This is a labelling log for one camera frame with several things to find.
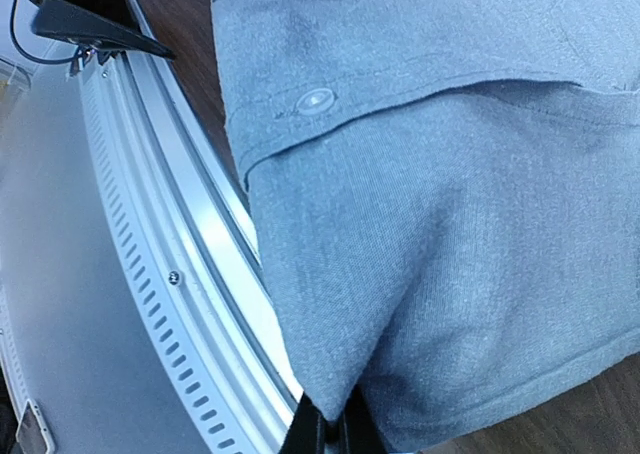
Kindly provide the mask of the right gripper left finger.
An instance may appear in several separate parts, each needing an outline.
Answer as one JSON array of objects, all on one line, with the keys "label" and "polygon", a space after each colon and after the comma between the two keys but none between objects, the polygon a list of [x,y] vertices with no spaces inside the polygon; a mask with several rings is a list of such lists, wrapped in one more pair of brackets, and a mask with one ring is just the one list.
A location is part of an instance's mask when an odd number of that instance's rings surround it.
[{"label": "right gripper left finger", "polygon": [[280,454],[324,454],[325,430],[326,420],[311,399],[303,394],[280,448]]}]

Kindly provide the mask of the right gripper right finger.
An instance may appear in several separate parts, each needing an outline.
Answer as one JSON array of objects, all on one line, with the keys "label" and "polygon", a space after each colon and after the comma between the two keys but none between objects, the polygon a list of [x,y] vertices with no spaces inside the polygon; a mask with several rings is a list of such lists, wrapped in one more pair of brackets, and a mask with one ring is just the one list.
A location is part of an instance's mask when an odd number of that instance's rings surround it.
[{"label": "right gripper right finger", "polygon": [[356,386],[338,421],[340,454],[386,454],[386,447],[369,411],[363,393]]}]

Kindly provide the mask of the grey long sleeve shirt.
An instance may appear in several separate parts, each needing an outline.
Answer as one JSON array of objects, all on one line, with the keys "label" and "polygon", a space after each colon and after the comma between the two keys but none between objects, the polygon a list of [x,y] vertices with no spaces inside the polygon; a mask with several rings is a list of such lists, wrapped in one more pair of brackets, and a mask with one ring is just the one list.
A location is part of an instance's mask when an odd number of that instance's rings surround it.
[{"label": "grey long sleeve shirt", "polygon": [[295,378],[411,452],[639,349],[639,0],[212,0]]}]

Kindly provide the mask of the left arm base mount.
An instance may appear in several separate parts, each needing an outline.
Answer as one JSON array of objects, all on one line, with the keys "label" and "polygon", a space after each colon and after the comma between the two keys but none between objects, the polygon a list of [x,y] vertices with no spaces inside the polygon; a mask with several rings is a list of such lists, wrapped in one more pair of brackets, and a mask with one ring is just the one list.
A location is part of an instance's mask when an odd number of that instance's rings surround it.
[{"label": "left arm base mount", "polygon": [[173,60],[174,52],[144,35],[128,0],[29,0],[37,7],[31,32],[38,37],[94,49],[99,61],[123,51]]}]

